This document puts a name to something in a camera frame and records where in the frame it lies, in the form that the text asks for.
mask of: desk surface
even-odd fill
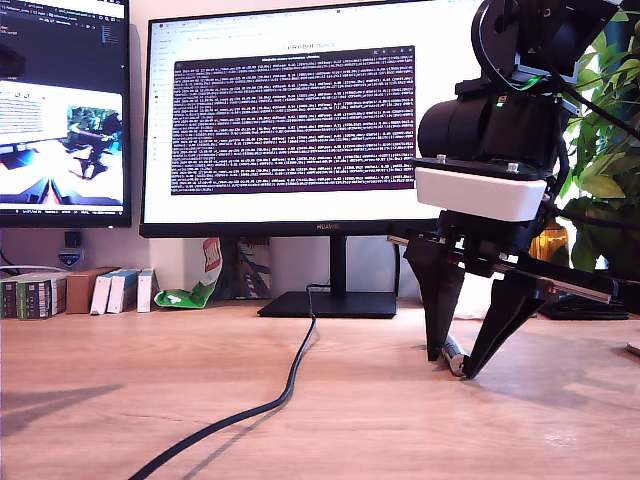
[[[257,304],[3,320],[2,478],[124,479],[277,397],[309,326]],[[470,349],[479,321],[455,321]],[[319,319],[293,399],[151,478],[640,478],[640,321],[531,319],[472,381],[426,361],[424,314]]]

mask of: monitor screen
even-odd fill
[[[477,78],[478,1],[152,20],[145,236],[381,234],[418,203],[417,123]]]
[[[0,22],[25,60],[0,80],[0,226],[130,225],[127,1],[3,0]]]

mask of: huawei logo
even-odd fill
[[[339,223],[319,223],[316,225],[316,229],[318,230],[340,230]]]

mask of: white plastic housing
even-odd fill
[[[547,182],[417,167],[416,188],[420,203],[505,222],[523,222],[536,216]]]

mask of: black bracket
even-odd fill
[[[458,303],[465,268],[460,263],[474,259],[473,273],[504,274],[494,280],[491,305],[482,323],[471,355],[465,355],[462,373],[467,379],[475,378],[498,348],[547,301],[556,300],[560,292],[579,294],[608,302],[624,290],[618,291],[613,278],[572,270],[530,258],[521,252],[518,263],[500,258],[475,258],[478,251],[460,250],[454,241],[459,237],[443,238],[431,233],[411,233],[409,240],[390,237],[390,241],[406,245],[404,257],[414,271],[425,310],[427,356],[436,361],[442,354]],[[637,297],[640,284],[625,297]]]

